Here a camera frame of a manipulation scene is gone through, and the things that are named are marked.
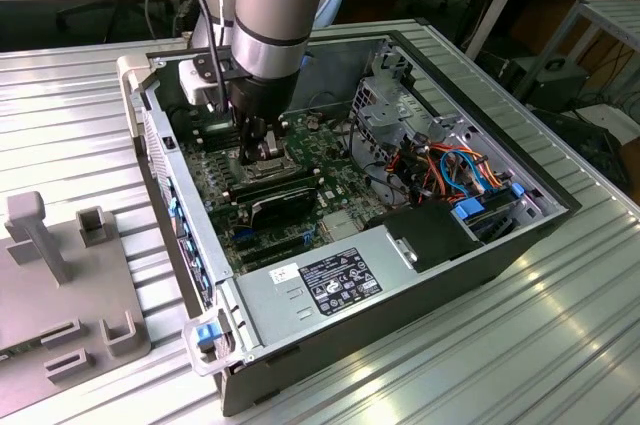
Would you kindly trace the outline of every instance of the aluminum extrusion table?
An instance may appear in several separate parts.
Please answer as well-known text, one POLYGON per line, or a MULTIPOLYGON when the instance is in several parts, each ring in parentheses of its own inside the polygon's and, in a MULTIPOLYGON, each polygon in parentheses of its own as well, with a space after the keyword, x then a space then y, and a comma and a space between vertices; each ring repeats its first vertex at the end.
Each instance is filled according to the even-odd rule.
MULTIPOLYGON (((154 344, 147 357, 6 423, 637 423, 638 207, 434 29, 414 21, 340 28, 404 33, 582 210, 495 281, 224 419, 213 380, 191 372, 179 338, 186 313, 115 73, 119 55, 184 43, 1 55, 0 195, 39 189, 51 221, 89 204, 113 211, 154 344)), ((418 77, 416 87, 449 109, 435 84, 418 77)))

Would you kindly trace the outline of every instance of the warning label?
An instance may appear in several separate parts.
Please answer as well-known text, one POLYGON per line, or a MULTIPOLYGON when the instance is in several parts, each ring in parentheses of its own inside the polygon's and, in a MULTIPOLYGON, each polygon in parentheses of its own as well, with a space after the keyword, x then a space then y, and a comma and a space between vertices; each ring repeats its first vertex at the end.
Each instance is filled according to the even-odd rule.
POLYGON ((323 315, 333 315, 382 291, 355 248, 300 267, 298 271, 323 315))

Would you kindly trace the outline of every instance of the desk leg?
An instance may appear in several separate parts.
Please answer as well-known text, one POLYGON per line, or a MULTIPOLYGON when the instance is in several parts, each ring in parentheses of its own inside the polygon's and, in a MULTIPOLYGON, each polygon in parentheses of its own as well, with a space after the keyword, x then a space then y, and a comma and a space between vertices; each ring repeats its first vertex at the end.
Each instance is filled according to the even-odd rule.
POLYGON ((482 19, 482 22, 480 22, 480 25, 471 38, 471 43, 465 52, 465 55, 471 60, 475 60, 480 53, 482 45, 484 45, 484 42, 487 40, 491 30, 493 30, 494 25, 498 21, 498 18, 508 1, 509 0, 493 0, 491 2, 487 13, 482 19))
POLYGON ((587 49, 589 44, 595 38, 596 33, 598 33, 598 30, 600 30, 600 28, 598 28, 597 25, 593 25, 593 24, 589 25, 589 28, 587 29, 586 32, 584 32, 582 37, 580 37, 580 40, 578 40, 578 42, 573 46, 567 58, 577 63, 578 59, 582 56, 582 54, 587 49))

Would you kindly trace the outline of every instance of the blue plastic latch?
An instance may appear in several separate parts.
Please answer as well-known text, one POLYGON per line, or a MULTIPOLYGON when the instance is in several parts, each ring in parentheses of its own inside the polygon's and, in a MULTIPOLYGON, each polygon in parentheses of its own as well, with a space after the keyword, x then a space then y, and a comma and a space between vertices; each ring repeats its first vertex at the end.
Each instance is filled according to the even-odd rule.
POLYGON ((467 198, 456 203, 454 212, 462 219, 466 220, 471 215, 484 211, 484 207, 476 198, 467 198))
POLYGON ((511 191, 518 198, 520 198, 522 195, 524 195, 524 187, 522 185, 520 185, 519 183, 512 183, 511 184, 511 191))
POLYGON ((178 200, 176 199, 176 197, 173 197, 171 199, 171 202, 169 203, 169 216, 171 218, 176 216, 176 207, 178 206, 178 200))
POLYGON ((196 328, 196 333, 198 334, 197 345, 202 351, 210 349, 213 346, 213 341, 223 335, 220 325, 215 322, 200 325, 196 328))

